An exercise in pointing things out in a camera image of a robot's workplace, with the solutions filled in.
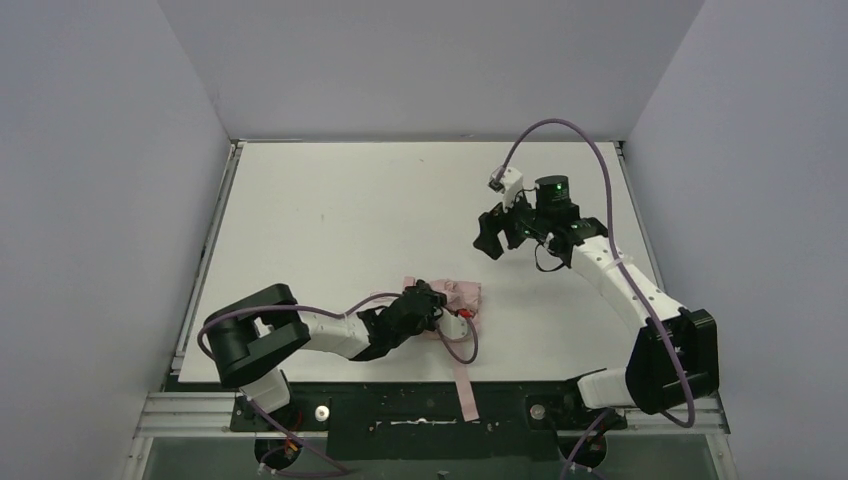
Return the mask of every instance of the gray wall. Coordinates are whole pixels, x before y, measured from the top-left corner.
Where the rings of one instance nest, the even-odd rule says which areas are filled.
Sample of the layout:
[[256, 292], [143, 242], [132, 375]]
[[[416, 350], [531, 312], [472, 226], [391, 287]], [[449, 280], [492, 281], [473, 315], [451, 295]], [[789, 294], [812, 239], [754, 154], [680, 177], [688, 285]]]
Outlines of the gray wall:
[[703, 0], [159, 3], [232, 137], [622, 139]]
[[0, 478], [115, 478], [227, 138], [154, 0], [6, 2], [0, 65]]
[[707, 0], [625, 145], [742, 478], [845, 478], [848, 3]]

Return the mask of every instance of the screw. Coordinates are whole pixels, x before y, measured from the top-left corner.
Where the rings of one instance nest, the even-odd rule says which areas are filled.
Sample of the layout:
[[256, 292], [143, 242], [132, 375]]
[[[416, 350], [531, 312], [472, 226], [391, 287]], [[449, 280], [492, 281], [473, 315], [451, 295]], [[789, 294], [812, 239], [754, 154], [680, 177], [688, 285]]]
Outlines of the screw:
[[545, 407], [543, 405], [533, 405], [530, 407], [530, 417], [533, 420], [543, 420], [545, 418]]
[[328, 418], [330, 418], [330, 409], [324, 405], [319, 405], [318, 408], [315, 409], [315, 420], [318, 420], [319, 422], [326, 422]]

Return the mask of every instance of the pink strap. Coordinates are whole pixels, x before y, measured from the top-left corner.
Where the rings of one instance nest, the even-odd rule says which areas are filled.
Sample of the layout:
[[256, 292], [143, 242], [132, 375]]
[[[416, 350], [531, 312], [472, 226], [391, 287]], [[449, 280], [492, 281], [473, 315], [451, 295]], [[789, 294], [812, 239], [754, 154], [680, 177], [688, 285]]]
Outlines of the pink strap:
[[[430, 285], [433, 286], [434, 290], [438, 291], [438, 290], [443, 290], [444, 288], [447, 287], [448, 284], [452, 284], [452, 283], [453, 282], [450, 282], [450, 281], [436, 281], [436, 282], [431, 282]], [[468, 291], [476, 290], [477, 292], [479, 292], [479, 290], [480, 290], [479, 284], [472, 284], [471, 282], [456, 282], [456, 283], [461, 284], [460, 290], [468, 290]], [[415, 277], [404, 277], [403, 278], [404, 288], [410, 287], [412, 285], [415, 285]], [[480, 314], [477, 311], [477, 308], [479, 308], [479, 300], [480, 300], [479, 294], [476, 295], [476, 297], [472, 294], [471, 297], [473, 297], [473, 299], [469, 298], [468, 302], [469, 303], [473, 302], [473, 305], [465, 305], [463, 307], [466, 307], [466, 306], [467, 307], [474, 307], [474, 308], [470, 308], [470, 310], [474, 311], [474, 313], [476, 314], [476, 315], [474, 315], [474, 318], [471, 321], [474, 322], [474, 325], [476, 327], [478, 327], [478, 332], [479, 332]], [[477, 401], [474, 399], [474, 390], [471, 388], [471, 379], [468, 377], [468, 369], [465, 367], [465, 365], [457, 362], [453, 357], [450, 357], [450, 361], [451, 361], [451, 364], [453, 365], [453, 380], [454, 380], [454, 383], [456, 384], [456, 393], [459, 396], [459, 406], [462, 409], [462, 418], [466, 422], [471, 422], [471, 421], [477, 420], [477, 419], [480, 418], [480, 414], [477, 412]]]

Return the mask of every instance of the white wall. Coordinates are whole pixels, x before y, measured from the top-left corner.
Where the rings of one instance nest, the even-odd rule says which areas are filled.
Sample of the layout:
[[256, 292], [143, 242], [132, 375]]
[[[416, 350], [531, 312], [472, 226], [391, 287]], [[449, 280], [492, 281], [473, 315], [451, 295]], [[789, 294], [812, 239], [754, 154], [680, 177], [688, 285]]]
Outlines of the white wall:
[[153, 0], [6, 2], [0, 65], [0, 478], [115, 478], [227, 137]]
[[745, 480], [845, 478], [848, 3], [707, 0], [625, 145]]
[[703, 0], [159, 3], [234, 138], [511, 140], [624, 138]]

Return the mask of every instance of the pink garment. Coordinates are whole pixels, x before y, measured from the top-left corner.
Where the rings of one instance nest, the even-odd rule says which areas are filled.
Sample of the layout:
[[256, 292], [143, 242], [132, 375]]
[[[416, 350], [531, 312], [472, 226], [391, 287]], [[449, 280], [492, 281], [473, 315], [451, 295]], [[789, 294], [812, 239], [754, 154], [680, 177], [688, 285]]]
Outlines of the pink garment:
[[[477, 335], [480, 335], [480, 303], [482, 300], [482, 287], [477, 282], [464, 282], [455, 280], [434, 280], [427, 282], [430, 287], [437, 292], [444, 293], [448, 298], [447, 309], [457, 311], [466, 309], [474, 314], [471, 322], [477, 330]], [[409, 287], [415, 284], [415, 277], [405, 277], [403, 286]], [[438, 340], [439, 335], [435, 332], [424, 332], [428, 338]], [[471, 335], [455, 340], [454, 343], [465, 342], [469, 340]], [[453, 357], [450, 358], [453, 365], [453, 379], [456, 383], [456, 391], [459, 395], [459, 404], [462, 407], [462, 418], [466, 422], [477, 420], [480, 414], [477, 412], [477, 402], [474, 400], [474, 391], [471, 389], [471, 380], [468, 378], [468, 369], [465, 365], [457, 362]]]

